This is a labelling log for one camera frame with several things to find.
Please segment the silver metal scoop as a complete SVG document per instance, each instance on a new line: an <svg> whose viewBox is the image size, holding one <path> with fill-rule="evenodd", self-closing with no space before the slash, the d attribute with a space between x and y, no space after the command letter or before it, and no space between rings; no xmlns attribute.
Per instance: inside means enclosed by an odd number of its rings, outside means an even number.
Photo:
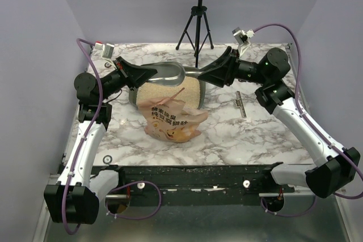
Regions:
<svg viewBox="0 0 363 242"><path fill-rule="evenodd" d="M207 65L201 69L181 65L178 62L159 62L137 66L147 72L155 70L156 72L148 78L147 83L161 86L175 87L182 84L185 77L198 78L203 73L214 69L212 65Z"/></svg>

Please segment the grey bag clip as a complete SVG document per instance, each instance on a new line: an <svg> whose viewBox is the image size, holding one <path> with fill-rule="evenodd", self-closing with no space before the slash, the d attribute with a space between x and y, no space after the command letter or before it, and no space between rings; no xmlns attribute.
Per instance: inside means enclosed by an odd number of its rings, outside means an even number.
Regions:
<svg viewBox="0 0 363 242"><path fill-rule="evenodd" d="M239 108L242 118L246 118L247 115L246 115L246 111L245 111L245 108L243 105L243 101L242 101L240 92L236 91L235 94L236 94L235 105L236 105L236 107Z"/></svg>

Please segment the pink cat litter bag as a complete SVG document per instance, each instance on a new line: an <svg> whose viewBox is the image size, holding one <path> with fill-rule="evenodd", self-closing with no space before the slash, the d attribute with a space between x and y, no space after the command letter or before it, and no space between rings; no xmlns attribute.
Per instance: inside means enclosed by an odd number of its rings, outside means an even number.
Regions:
<svg viewBox="0 0 363 242"><path fill-rule="evenodd" d="M184 91L181 88L172 96L154 97L137 103L138 110L146 119L144 131L160 141L185 143L201 134L199 125L208 118L207 111L192 109L176 97Z"/></svg>

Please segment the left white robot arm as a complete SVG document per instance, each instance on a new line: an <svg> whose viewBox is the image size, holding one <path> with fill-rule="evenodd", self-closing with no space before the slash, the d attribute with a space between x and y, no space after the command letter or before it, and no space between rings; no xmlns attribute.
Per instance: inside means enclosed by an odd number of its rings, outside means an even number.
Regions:
<svg viewBox="0 0 363 242"><path fill-rule="evenodd" d="M102 199L112 192L127 192L125 173L106 167L91 176L95 155L111 121L112 105L104 99L125 86L142 86L157 74L155 68L132 65L119 57L116 68L104 77L87 72L76 76L74 88L79 100L78 135L67 165L54 185L47 185L44 199L55 223L93 224Z"/></svg>

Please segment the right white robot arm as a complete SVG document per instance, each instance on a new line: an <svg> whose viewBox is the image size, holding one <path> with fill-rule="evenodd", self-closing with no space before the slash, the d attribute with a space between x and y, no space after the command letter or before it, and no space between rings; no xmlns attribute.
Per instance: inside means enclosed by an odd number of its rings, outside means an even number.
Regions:
<svg viewBox="0 0 363 242"><path fill-rule="evenodd" d="M227 47L222 56L200 70L197 78L218 87L230 86L236 79L260 84L255 91L259 104L295 135L314 162L306 166L279 164L261 177L262 188L274 192L284 184L303 186L327 198L354 179L361 155L354 147L345 148L334 141L303 111L283 81L289 71L288 55L282 49L270 49L256 63L241 60L235 49Z"/></svg>

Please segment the brown poker chip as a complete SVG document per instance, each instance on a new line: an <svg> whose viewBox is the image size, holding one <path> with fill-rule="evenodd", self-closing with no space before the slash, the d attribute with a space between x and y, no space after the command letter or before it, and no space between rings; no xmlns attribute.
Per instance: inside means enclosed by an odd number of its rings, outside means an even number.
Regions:
<svg viewBox="0 0 363 242"><path fill-rule="evenodd" d="M104 64L104 66L105 66L106 68L110 68L112 65L111 65L110 63L108 63L108 62L107 62L107 63L105 63L105 64Z"/></svg>

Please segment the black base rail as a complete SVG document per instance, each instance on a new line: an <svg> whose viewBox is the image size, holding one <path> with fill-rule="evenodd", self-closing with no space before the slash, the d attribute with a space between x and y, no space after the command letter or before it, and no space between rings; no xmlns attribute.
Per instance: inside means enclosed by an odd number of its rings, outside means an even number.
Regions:
<svg viewBox="0 0 363 242"><path fill-rule="evenodd" d="M257 206L259 193L294 189L272 179L272 165L94 166L92 175L113 170L118 189L107 196L110 205L163 206Z"/></svg>

